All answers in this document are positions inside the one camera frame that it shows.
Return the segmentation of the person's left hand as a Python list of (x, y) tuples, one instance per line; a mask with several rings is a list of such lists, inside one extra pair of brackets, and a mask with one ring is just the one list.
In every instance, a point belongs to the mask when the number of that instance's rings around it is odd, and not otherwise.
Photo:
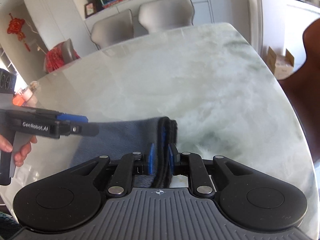
[[(31, 152), (31, 145), (35, 143), (37, 143), (37, 138), (32, 136), (31, 139), (15, 154), (14, 163), (17, 167), (21, 167), (23, 165), (27, 155)], [(13, 150), (11, 143), (2, 135), (0, 135), (0, 149), (7, 153), (12, 152)]]

